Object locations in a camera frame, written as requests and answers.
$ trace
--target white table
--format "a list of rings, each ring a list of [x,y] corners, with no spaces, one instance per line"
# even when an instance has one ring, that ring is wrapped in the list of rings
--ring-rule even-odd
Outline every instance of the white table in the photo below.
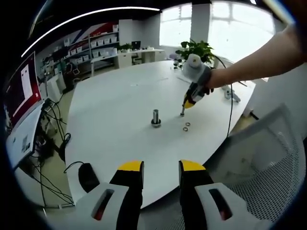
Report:
[[[42,113],[43,102],[34,106],[35,109],[18,127],[14,128],[6,140],[7,153],[13,169],[16,169],[19,162],[34,151],[35,132]]]
[[[71,140],[66,165],[91,163],[99,181],[109,182],[128,161],[144,161],[143,205],[163,197],[179,185],[178,161],[204,164],[226,138],[231,102],[222,89],[205,96],[180,117],[189,83],[173,61],[117,69],[79,83],[68,117]],[[242,115],[255,85],[233,84],[240,103],[234,103],[230,129]],[[162,126],[153,128],[153,109]],[[182,128],[190,122],[189,131]],[[74,202],[86,192],[78,180],[79,165],[67,171]]]
[[[164,51],[164,50],[162,50],[162,49],[141,49],[141,50],[130,51],[129,53],[130,54],[141,54],[141,53],[152,53],[152,52],[161,52],[161,51]],[[107,56],[107,57],[95,57],[95,58],[93,58],[91,60],[91,76],[92,77],[94,76],[95,62],[107,60],[107,59],[110,59],[110,58],[116,58],[116,57],[118,57],[119,55],[122,55],[122,54],[125,54],[125,53],[120,53],[120,54],[111,55],[111,56]]]

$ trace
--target ceiling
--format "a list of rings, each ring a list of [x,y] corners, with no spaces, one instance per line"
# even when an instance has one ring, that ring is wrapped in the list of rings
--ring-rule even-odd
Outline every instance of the ceiling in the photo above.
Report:
[[[120,6],[142,6],[158,9],[166,9],[171,6],[191,2],[191,0],[126,0],[123,1],[97,1],[97,0],[26,0],[26,1],[7,1],[8,8],[5,10],[6,17],[2,21],[6,22],[2,28],[5,33],[6,42],[4,49],[6,60],[4,66],[9,68],[20,63],[20,55],[37,39],[39,36],[50,30],[54,26],[80,14],[99,9],[120,7]],[[258,6],[266,7],[262,0],[257,0]],[[210,3],[210,0],[192,0],[193,4]],[[118,19],[143,20],[159,13],[158,11],[144,10],[118,10],[92,14],[74,20],[46,36],[35,46],[35,50],[41,50],[64,35],[72,33],[78,29],[89,25],[115,21]],[[36,24],[31,31],[33,21]]]

